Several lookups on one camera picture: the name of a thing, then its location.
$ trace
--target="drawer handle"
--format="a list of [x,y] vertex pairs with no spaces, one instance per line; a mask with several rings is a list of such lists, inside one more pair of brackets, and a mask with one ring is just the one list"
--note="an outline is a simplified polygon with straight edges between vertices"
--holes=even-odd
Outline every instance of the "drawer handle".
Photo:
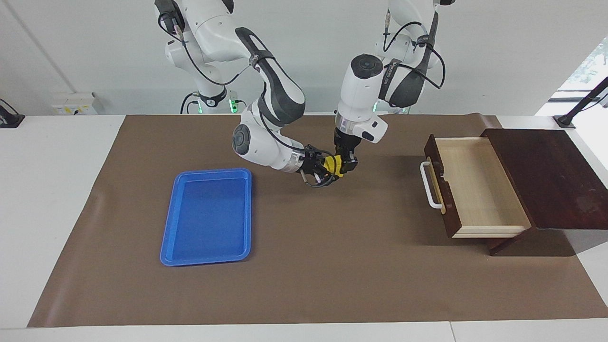
[[424,190],[426,190],[426,198],[429,200],[429,205],[433,209],[443,209],[443,204],[438,204],[438,203],[435,203],[435,201],[433,201],[433,195],[430,192],[429,180],[427,179],[426,171],[424,169],[425,166],[430,167],[430,166],[432,166],[432,164],[430,163],[430,161],[424,161],[424,162],[422,162],[422,164],[420,164],[420,174],[422,175],[422,182],[424,183]]

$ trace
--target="power outlet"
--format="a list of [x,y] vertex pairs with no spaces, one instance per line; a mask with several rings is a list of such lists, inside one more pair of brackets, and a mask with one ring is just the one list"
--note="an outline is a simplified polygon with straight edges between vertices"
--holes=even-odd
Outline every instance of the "power outlet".
[[51,106],[56,115],[98,115],[103,109],[91,92],[54,94]]

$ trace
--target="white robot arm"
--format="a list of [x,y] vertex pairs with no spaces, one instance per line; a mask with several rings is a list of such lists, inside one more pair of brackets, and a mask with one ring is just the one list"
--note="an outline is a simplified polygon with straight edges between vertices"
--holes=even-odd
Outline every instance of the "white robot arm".
[[[378,43],[377,55],[355,57],[348,65],[336,111],[334,143],[340,159],[340,175],[354,170],[357,158],[354,149],[361,139],[378,143],[388,125],[374,112],[378,99],[391,107],[414,105],[425,82],[443,86],[445,65],[435,47],[439,5],[455,0],[391,0],[385,32]],[[397,33],[389,33],[391,17],[401,25]],[[441,61],[444,77],[438,85],[426,76],[428,69]]]
[[176,40],[168,43],[167,58],[195,78],[207,106],[222,102],[230,83],[220,81],[219,71],[210,62],[247,58],[264,80],[261,96],[241,114],[233,133],[234,151],[259,165],[314,175],[315,186],[329,184],[334,172],[324,168],[324,152],[280,134],[281,128],[303,116],[304,94],[264,43],[251,30],[234,23],[233,1],[182,0],[178,4],[156,0],[155,4],[159,24],[163,21]]

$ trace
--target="brown mat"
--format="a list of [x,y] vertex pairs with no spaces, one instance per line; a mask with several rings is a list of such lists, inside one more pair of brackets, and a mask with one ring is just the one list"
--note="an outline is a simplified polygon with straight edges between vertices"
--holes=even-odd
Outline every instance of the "brown mat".
[[[392,116],[355,172],[327,189],[232,152],[232,116],[127,117],[29,327],[475,321],[608,317],[576,257],[489,257],[446,237],[418,166],[437,136],[493,117]],[[285,134],[332,148],[332,117]],[[159,261],[171,187],[186,170],[254,174],[253,241],[239,263]]]

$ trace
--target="yellow object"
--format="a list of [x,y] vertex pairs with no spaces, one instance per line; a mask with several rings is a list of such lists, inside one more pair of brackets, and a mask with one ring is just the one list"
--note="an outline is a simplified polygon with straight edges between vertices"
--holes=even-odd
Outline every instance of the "yellow object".
[[[338,163],[338,165],[336,167],[336,176],[338,176],[338,177],[344,177],[344,174],[340,173],[340,170],[342,169],[342,158],[340,156],[336,156],[336,162]],[[327,171],[333,173],[333,171],[334,171],[334,158],[332,158],[332,157],[326,157],[325,158],[325,163],[323,164],[323,166],[327,169]]]

